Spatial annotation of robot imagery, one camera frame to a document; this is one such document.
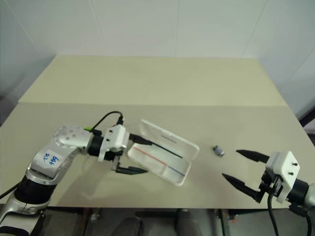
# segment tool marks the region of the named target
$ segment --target wall tile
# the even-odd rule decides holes
[[[0,122],[44,70],[45,65],[7,3],[0,1]]]
[[[44,58],[105,52],[88,0],[10,0]]]
[[[241,57],[266,0],[181,0],[177,56]]]
[[[298,118],[315,106],[315,50],[284,85],[281,94]]]
[[[260,58],[281,89],[315,46],[314,0],[268,0],[245,57]]]
[[[305,131],[310,134],[315,134],[315,119],[313,119],[310,123],[308,123],[304,127]]]
[[[92,0],[111,55],[174,56],[177,0]]]

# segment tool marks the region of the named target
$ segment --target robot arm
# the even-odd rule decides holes
[[[17,189],[1,209],[0,233],[13,230],[31,234],[44,217],[43,211],[54,189],[77,154],[97,156],[99,161],[113,160],[116,155],[122,155],[128,139],[129,133],[121,124],[107,129],[104,136],[79,126],[59,128],[50,142],[35,155]]]
[[[285,200],[290,202],[289,209],[306,217],[308,222],[308,235],[312,233],[311,220],[308,211],[315,206],[315,183],[308,185],[306,182],[297,179],[300,166],[292,152],[274,152],[271,156],[266,156],[259,152],[249,150],[237,150],[238,153],[256,162],[266,163],[266,170],[261,177],[259,191],[255,191],[245,183],[226,174],[222,174],[235,188],[252,197],[260,203],[264,194],[269,194],[268,211],[272,220],[275,233],[278,235],[276,221],[272,214],[271,200],[277,197],[279,203]]]

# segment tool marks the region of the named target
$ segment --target beige table surface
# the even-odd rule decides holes
[[[291,150],[299,178],[314,182],[314,146],[257,60],[57,56],[1,127],[1,190],[23,177],[59,126],[91,126],[112,110],[124,113],[132,132],[145,118],[200,146],[184,185],[117,174],[110,162],[79,155],[51,206],[266,208],[265,198],[257,204],[221,176],[257,189],[264,164],[237,154],[240,148]],[[215,156],[213,145],[226,155]],[[135,165],[127,157],[122,164]]]
[[[56,56],[20,102],[286,106],[255,59]]]
[[[1,127],[1,183],[8,189],[24,175],[29,162],[62,125],[91,126],[106,112],[120,110],[125,125],[136,132],[140,118],[170,130],[200,147],[183,186],[175,187],[152,173],[127,176],[110,171],[110,162],[78,155],[57,186],[50,205],[67,207],[206,207],[266,208],[230,185],[221,175],[235,176],[257,189],[263,163],[237,154],[249,149],[270,154],[291,150],[301,170],[299,178],[314,182],[315,148],[286,106],[130,106],[20,103]],[[110,117],[100,126],[116,121]],[[217,157],[211,146],[226,155]],[[127,157],[122,165],[134,163]],[[287,207],[274,203],[274,207]]]

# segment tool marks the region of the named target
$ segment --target small cylinder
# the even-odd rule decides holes
[[[224,151],[222,150],[222,148],[220,148],[218,145],[213,147],[213,151],[215,152],[216,155],[218,156],[224,156]]]

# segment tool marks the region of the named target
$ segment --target white plastic box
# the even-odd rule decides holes
[[[128,151],[129,158],[175,186],[183,185],[199,147],[144,119],[139,129],[143,138],[155,144],[134,144]]]

